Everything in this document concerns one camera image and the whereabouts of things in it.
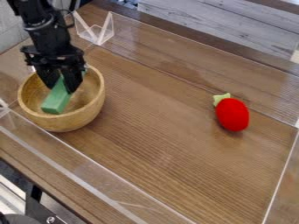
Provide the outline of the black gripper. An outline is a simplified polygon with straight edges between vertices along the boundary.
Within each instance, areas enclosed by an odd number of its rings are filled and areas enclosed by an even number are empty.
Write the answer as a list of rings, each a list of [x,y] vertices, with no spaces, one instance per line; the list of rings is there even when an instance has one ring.
[[[25,63],[36,69],[47,88],[55,87],[63,75],[69,94],[76,92],[85,70],[84,52],[71,43],[71,27],[64,23],[24,24],[32,44],[21,48]]]

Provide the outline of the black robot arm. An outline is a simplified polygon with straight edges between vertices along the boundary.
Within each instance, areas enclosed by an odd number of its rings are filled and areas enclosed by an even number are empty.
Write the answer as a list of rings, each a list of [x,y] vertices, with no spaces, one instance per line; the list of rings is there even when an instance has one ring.
[[[83,82],[85,70],[84,52],[71,43],[64,9],[55,8],[48,0],[7,0],[13,14],[23,20],[32,44],[21,47],[24,61],[33,66],[47,86],[53,89],[63,78],[67,92],[72,94]]]

